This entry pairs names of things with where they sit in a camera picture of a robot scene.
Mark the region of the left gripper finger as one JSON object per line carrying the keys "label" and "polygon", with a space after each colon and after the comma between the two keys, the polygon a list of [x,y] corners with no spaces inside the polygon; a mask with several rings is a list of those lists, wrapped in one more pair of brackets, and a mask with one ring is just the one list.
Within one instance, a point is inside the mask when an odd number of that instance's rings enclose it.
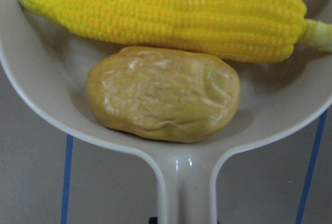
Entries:
{"label": "left gripper finger", "polygon": [[148,224],[158,224],[158,217],[150,217]]}

